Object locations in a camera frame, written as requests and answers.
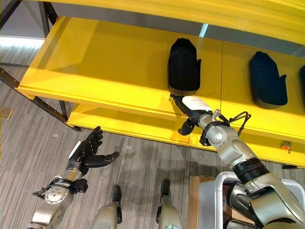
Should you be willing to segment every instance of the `gray carpet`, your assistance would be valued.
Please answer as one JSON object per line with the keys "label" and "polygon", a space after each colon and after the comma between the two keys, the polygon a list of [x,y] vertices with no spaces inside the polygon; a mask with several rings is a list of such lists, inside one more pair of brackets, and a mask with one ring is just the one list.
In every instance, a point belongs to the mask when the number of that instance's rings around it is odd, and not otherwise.
{"label": "gray carpet", "polygon": [[[0,61],[29,64],[36,51],[0,46]],[[4,69],[19,80],[26,71]],[[59,110],[58,101],[45,101]],[[31,192],[45,187],[55,174],[65,170],[69,153],[90,130],[73,131],[0,82],[2,106],[14,111],[9,121],[1,121],[0,228],[24,229],[42,202]],[[89,170],[84,177],[89,188],[75,196],[61,229],[90,228],[96,210],[110,202],[115,184],[121,186],[123,194],[123,223],[118,228],[157,228],[155,214],[164,178],[172,182],[172,201],[185,225],[189,176],[216,176],[230,170],[214,152],[110,133],[104,134],[103,142],[98,154],[119,151],[121,155],[110,166]],[[265,164],[279,177],[305,186],[303,169],[282,170],[279,164]]]}

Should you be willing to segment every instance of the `wire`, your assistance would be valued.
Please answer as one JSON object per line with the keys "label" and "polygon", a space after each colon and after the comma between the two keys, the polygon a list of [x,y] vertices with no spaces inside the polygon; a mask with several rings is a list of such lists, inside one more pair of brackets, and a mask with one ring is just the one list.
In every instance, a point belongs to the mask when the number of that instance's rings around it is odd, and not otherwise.
{"label": "wire", "polygon": [[240,114],[238,114],[237,116],[235,116],[234,118],[229,119],[230,123],[232,123],[232,122],[235,122],[242,118],[244,118],[244,123],[241,125],[241,127],[239,128],[239,130],[237,132],[238,136],[242,133],[242,130],[244,129],[244,125],[251,118],[251,115],[248,112],[244,111],[244,112],[241,112]]}
{"label": "wire", "polygon": [[241,112],[240,114],[238,114],[237,116],[235,116],[234,118],[230,118],[229,120],[227,120],[223,115],[219,116],[220,119],[222,119],[225,123],[232,123],[235,122],[237,120],[243,119],[244,118],[244,123],[241,125],[241,127],[239,128],[237,134],[238,136],[242,133],[242,130],[244,129],[244,125],[246,124],[246,122],[251,118],[251,115],[244,111]]}

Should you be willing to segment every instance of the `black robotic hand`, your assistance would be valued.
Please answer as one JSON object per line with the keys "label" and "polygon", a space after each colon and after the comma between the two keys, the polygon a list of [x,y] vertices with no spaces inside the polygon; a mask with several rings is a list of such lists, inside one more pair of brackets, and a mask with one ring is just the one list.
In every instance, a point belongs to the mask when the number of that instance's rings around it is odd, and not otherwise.
{"label": "black robotic hand", "polygon": [[69,158],[67,169],[77,168],[84,176],[89,168],[103,167],[111,164],[119,156],[119,152],[109,155],[95,155],[98,147],[102,144],[102,134],[101,127],[96,127]]}

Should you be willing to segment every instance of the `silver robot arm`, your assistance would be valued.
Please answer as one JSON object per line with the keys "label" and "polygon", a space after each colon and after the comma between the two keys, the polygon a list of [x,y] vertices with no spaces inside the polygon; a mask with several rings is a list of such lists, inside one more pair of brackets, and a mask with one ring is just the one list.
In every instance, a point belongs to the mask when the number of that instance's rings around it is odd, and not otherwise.
{"label": "silver robot arm", "polygon": [[33,195],[42,198],[44,202],[36,209],[27,229],[58,228],[66,209],[73,202],[74,195],[86,192],[87,180],[82,177],[87,174],[89,168],[109,165],[119,156],[118,152],[95,155],[102,144],[101,139],[102,130],[98,126],[85,141],[79,142],[73,149],[64,174],[56,175],[46,188],[33,192]]}
{"label": "silver robot arm", "polygon": [[218,110],[212,113],[210,107],[198,97],[171,94],[171,98],[189,117],[178,132],[188,135],[195,125],[203,130],[200,143],[214,146],[220,158],[240,179],[251,197],[248,214],[258,227],[273,222],[295,223],[305,227],[305,213],[297,199],[239,138],[242,129],[236,132],[230,127],[231,121]]}

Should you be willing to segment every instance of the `robotic hand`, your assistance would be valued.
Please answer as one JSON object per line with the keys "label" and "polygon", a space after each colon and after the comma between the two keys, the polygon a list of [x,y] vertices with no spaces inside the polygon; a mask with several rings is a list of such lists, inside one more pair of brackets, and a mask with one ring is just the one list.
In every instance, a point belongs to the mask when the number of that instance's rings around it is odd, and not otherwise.
{"label": "robotic hand", "polygon": [[[292,223],[294,228],[305,228],[305,213],[297,199],[239,138],[245,122],[251,117],[247,112],[228,120],[219,110],[213,113],[211,108],[198,97],[174,94],[170,97],[188,116],[178,132],[188,135],[195,125],[200,127],[203,130],[200,143],[204,146],[214,146],[220,158],[240,179],[240,187],[237,186],[231,195],[246,193],[249,197],[246,201],[239,200],[244,204],[244,208],[239,209],[241,213],[250,217],[259,228],[278,223]],[[245,118],[245,121],[241,129],[236,132],[230,127],[230,123],[241,118]]]}
{"label": "robotic hand", "polygon": [[63,176],[56,175],[46,188],[33,192],[33,195],[45,201],[35,211],[27,229],[56,229],[74,195],[86,192],[87,180],[82,177],[87,174],[89,168],[109,165],[119,156],[119,152],[105,156],[96,155],[102,144],[102,133],[101,127],[96,127],[86,140],[79,142],[73,149]]}

